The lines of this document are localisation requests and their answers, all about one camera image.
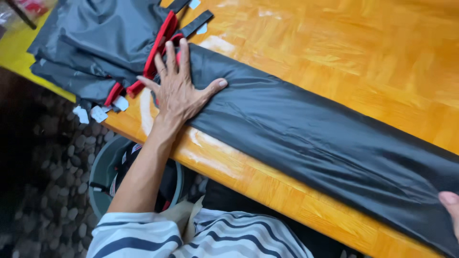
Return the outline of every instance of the gray bucket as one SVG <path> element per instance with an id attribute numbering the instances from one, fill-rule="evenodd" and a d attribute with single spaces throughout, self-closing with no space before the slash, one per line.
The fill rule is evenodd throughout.
<path id="1" fill-rule="evenodd" d="M 127 146 L 131 142 L 131 140 L 124 138 L 121 135 L 117 135 L 107 142 L 95 158 L 91 169 L 90 182 L 96 182 L 101 185 L 109 186 L 116 175 L 115 166 L 121 161 L 124 152 L 126 152 Z M 177 204 L 184 183 L 184 168 L 178 162 L 176 162 L 176 165 L 177 186 L 169 208 Z M 94 191 L 94 189 L 90 187 L 89 199 L 94 213 L 97 218 L 101 219 L 107 212 L 108 206 L 112 202 L 112 197 L 103 192 Z"/>

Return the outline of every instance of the yellow surface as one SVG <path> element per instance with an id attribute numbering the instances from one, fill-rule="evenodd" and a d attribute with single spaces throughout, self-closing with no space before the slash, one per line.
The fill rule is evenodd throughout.
<path id="1" fill-rule="evenodd" d="M 459 154 L 455 0 L 205 0 L 182 25 L 206 9 L 215 18 L 192 42 Z M 146 90 L 128 101 L 104 124 L 144 142 L 157 110 Z M 440 256 L 196 129 L 172 157 L 372 257 Z"/>
<path id="2" fill-rule="evenodd" d="M 29 67 L 35 62 L 34 56 L 27 53 L 34 38 L 37 36 L 39 29 L 45 23 L 50 12 L 37 20 L 37 29 L 32 30 L 27 26 L 20 26 L 21 29 L 7 31 L 3 38 L 0 39 L 0 66 L 14 73 L 17 73 L 32 82 L 46 87 L 62 97 L 75 102 L 75 95 L 65 91 L 49 81 L 33 75 Z"/>

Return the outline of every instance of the shirt sleeve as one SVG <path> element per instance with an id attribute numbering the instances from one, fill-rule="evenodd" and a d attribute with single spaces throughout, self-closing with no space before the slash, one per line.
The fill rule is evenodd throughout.
<path id="1" fill-rule="evenodd" d="M 162 258 L 183 245 L 177 224 L 157 213 L 106 213 L 92 236 L 88 258 Z"/>

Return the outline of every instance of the fingernail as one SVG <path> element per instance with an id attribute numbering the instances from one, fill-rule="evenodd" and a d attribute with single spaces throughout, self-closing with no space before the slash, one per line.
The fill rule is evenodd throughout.
<path id="1" fill-rule="evenodd" d="M 228 85 L 228 82 L 226 80 L 223 80 L 223 81 L 220 81 L 218 83 L 221 87 L 225 87 L 226 85 Z"/>
<path id="2" fill-rule="evenodd" d="M 453 205 L 459 203 L 459 196 L 452 192 L 441 192 L 439 194 L 440 201 L 446 205 Z"/>

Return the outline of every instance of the person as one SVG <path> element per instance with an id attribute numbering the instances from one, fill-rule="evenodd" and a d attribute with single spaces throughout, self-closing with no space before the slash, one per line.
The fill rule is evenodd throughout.
<path id="1" fill-rule="evenodd" d="M 339 257 L 342 244 L 213 181 L 207 185 L 203 208 L 193 218 L 196 231 L 190 242 L 183 244 L 175 222 L 153 212 L 179 130 L 228 85 L 219 78 L 206 89 L 196 90 L 190 79 L 186 39 L 180 40 L 180 51 L 179 66 L 171 42 L 166 42 L 166 64 L 159 54 L 155 56 L 161 86 L 139 77 L 156 94 L 160 112 L 107 213 L 92 232 L 87 257 Z M 439 198 L 459 236 L 459 196 L 441 192 Z"/>

